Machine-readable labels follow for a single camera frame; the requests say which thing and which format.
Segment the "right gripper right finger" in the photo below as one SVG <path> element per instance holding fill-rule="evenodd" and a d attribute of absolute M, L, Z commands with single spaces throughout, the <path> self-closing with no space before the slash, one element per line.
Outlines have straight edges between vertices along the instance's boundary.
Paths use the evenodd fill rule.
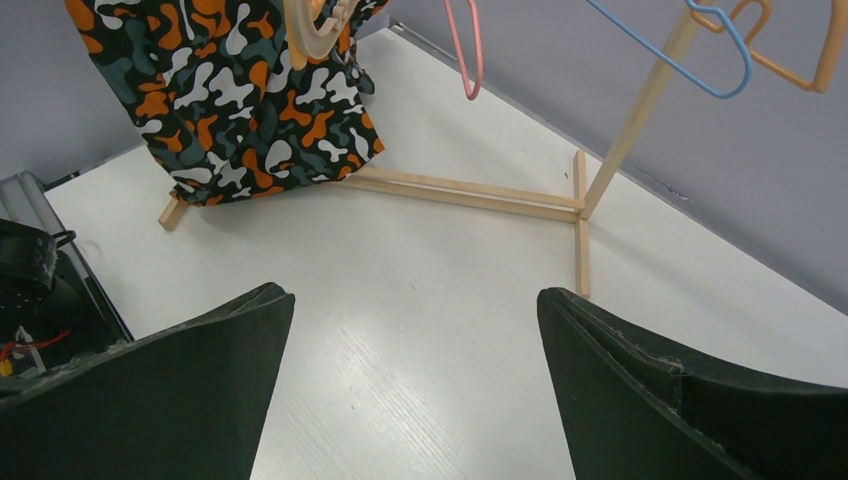
<path fill-rule="evenodd" d="M 847 391 L 737 365 L 560 287 L 537 322 L 579 479 L 843 479 Z"/>

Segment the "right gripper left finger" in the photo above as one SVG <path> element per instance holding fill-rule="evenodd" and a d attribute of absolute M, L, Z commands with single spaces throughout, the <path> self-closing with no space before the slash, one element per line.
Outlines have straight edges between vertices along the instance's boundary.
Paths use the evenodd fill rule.
<path fill-rule="evenodd" d="M 296 298 L 265 283 L 193 319 L 1 383 L 5 479 L 247 479 Z"/>

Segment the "orange camouflage shorts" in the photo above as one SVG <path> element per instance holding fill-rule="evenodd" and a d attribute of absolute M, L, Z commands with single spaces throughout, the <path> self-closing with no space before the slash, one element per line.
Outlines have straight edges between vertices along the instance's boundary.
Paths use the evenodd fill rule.
<path fill-rule="evenodd" d="M 381 1 L 359 3 L 330 53 L 300 69 L 279 1 L 65 7 L 176 199 L 212 206 L 341 181 L 383 150 L 355 39 Z"/>

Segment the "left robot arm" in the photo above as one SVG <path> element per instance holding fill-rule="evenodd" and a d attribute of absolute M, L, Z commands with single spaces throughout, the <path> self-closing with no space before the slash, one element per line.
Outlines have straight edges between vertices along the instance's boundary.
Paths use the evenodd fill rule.
<path fill-rule="evenodd" d="M 57 273 L 59 249 L 76 238 L 64 230 L 44 230 L 1 221 L 1 341 L 19 328 L 36 341 L 49 340 L 79 323 L 81 294 Z"/>

